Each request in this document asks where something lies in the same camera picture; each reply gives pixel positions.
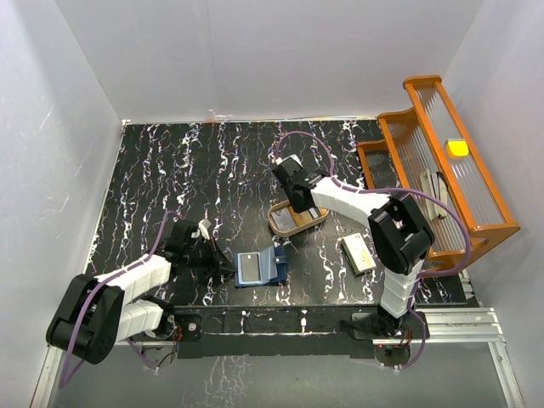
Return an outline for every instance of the yellow object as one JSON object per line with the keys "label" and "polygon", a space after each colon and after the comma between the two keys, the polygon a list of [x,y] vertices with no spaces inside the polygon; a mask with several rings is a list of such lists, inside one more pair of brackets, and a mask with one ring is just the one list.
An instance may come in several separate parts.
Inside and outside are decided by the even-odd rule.
{"label": "yellow object", "polygon": [[445,144],[448,155],[452,159],[462,159],[468,156],[468,145],[465,139],[448,139]]}

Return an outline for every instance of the white wall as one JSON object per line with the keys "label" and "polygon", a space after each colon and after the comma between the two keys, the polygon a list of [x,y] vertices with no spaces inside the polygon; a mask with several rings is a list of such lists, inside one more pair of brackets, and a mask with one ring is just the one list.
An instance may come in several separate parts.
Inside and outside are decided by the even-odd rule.
{"label": "white wall", "polygon": [[376,115],[444,74],[481,0],[56,0],[133,122]]}
{"label": "white wall", "polygon": [[522,229],[470,268],[496,312],[528,407],[544,366],[544,2],[487,0],[445,87]]}
{"label": "white wall", "polygon": [[54,0],[0,0],[0,406],[28,406],[121,123]]}

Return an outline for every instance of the yellow block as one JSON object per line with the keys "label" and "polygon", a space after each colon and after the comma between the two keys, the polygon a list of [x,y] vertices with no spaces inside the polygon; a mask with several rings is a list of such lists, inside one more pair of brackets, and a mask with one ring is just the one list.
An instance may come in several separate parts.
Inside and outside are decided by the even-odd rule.
{"label": "yellow block", "polygon": [[465,139],[448,139],[446,150],[452,159],[462,159],[468,156],[468,145]]}

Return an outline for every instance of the marble tabletop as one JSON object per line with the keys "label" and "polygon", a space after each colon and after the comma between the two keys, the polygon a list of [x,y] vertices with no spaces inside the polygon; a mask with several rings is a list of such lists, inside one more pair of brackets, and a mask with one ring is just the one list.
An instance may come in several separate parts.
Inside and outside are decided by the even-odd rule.
{"label": "marble tabletop", "polygon": [[[269,170],[273,145],[292,130],[321,137],[337,159],[339,178],[365,185],[356,145],[382,138],[376,121],[127,126],[87,273],[111,272],[140,257],[151,248],[164,212],[174,210],[186,219],[209,219],[213,236],[230,259],[274,242],[283,245],[289,277],[279,286],[237,289],[233,276],[206,279],[186,269],[150,295],[176,306],[376,304],[383,291],[383,266],[376,259],[376,269],[356,276],[338,243],[342,236],[360,232],[375,256],[370,233],[361,224],[331,212],[322,225],[289,239],[269,228],[269,208],[286,199]],[[311,138],[289,138],[282,155],[293,153],[307,169],[328,166],[324,151]],[[391,176],[390,185],[395,183]],[[425,280],[416,299],[466,302],[458,276]]]}

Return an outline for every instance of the wooden frame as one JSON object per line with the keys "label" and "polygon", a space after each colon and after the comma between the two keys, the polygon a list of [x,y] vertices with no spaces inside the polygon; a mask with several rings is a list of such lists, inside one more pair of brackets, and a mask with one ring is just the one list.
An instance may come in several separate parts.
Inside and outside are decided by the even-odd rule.
{"label": "wooden frame", "polygon": [[[504,219],[503,224],[478,225],[478,223],[475,221],[470,206],[462,193],[461,187],[459,186],[455,174],[452,171],[448,158],[444,153],[443,146],[437,138],[434,132],[434,127],[430,122],[422,105],[422,101],[419,99],[417,94],[418,88],[431,87],[436,89],[440,98],[443,100],[445,108],[448,110],[452,121],[455,123],[460,137],[463,137],[467,141],[472,158],[480,171],[482,179],[487,185],[490,195],[495,201],[502,218]],[[510,235],[517,232],[519,230],[519,225],[513,219],[506,202],[502,198],[501,193],[496,187],[495,181],[491,177],[481,155],[479,154],[476,145],[462,123],[462,120],[459,117],[455,107],[451,103],[450,97],[442,85],[442,78],[440,78],[440,76],[413,76],[404,81],[404,88],[410,96],[413,107],[409,110],[404,110],[401,112],[381,114],[377,120],[380,128],[382,129],[383,140],[361,142],[357,146],[368,188],[374,189],[375,185],[372,180],[371,169],[368,165],[368,161],[366,160],[366,152],[376,150],[388,150],[394,164],[394,169],[399,177],[400,184],[403,187],[416,187],[410,186],[408,178],[406,177],[405,166],[401,162],[399,152],[397,151],[394,136],[389,130],[389,124],[394,123],[414,126],[414,123],[416,122],[422,130],[437,167],[445,176],[450,196],[453,200],[457,213],[468,229],[468,233],[472,241],[472,252],[470,257],[470,263],[472,263],[506,240]],[[431,249],[428,256],[428,261],[440,263],[437,270],[450,269],[458,264],[463,256],[464,250],[436,252]]]}

